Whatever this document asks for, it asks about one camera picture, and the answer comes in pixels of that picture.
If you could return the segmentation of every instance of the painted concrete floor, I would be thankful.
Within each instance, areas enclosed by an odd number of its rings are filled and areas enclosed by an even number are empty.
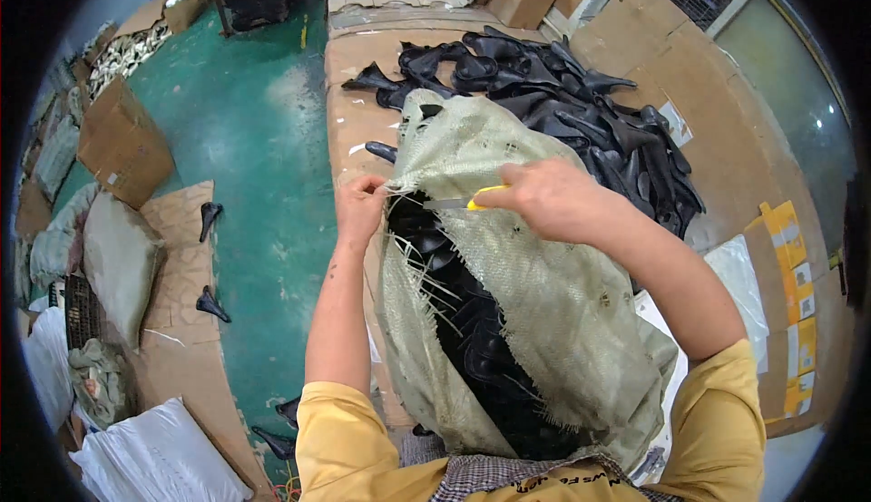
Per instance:
[[[290,437],[274,406],[302,390],[308,328],[336,235],[323,16],[324,0],[305,0],[283,24],[224,39],[212,9],[129,80],[176,163],[155,195],[212,179],[224,205],[212,230],[213,270],[233,319],[221,325],[221,345],[240,417]],[[90,181],[76,162],[56,210]],[[285,483],[285,464],[259,437],[249,439],[273,483]]]

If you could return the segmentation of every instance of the wall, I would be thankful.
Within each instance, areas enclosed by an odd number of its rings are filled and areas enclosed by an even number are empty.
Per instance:
[[[58,45],[57,59],[81,50],[106,20],[121,24],[148,0],[85,0],[73,15]]]

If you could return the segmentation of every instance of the gray sack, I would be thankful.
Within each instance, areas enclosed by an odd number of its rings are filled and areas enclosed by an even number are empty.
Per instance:
[[[423,120],[420,105],[443,106]],[[499,184],[496,170],[575,152],[529,130],[482,97],[406,98],[399,151],[387,186],[435,200]],[[546,242],[506,210],[439,210],[470,272],[504,312],[504,335],[543,397],[555,425],[596,432],[575,457],[605,453],[625,470],[644,456],[663,425],[662,398],[677,360],[668,336],[635,314],[626,272],[585,245]],[[521,231],[512,231],[519,227]],[[452,454],[516,458],[441,350],[423,274],[393,235],[383,245],[379,315],[394,387],[408,413],[444,439]]]

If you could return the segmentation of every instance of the white plastic bag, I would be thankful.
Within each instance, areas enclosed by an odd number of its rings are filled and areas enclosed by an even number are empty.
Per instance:
[[[39,405],[52,432],[70,416],[72,382],[66,364],[66,319],[59,307],[49,307],[33,323],[30,336],[22,342],[30,380],[37,390]]]
[[[754,350],[756,373],[768,371],[768,322],[744,235],[738,234],[705,255],[741,314],[747,339]]]
[[[181,399],[88,434],[70,458],[100,502],[239,502],[254,496]]]

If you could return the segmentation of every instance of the green cloth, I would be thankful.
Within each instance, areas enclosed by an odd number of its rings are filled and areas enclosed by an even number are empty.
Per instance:
[[[135,414],[132,367],[116,346],[91,338],[81,349],[70,351],[69,363],[78,403],[99,428],[105,430]],[[97,387],[95,396],[85,386],[88,379]]]

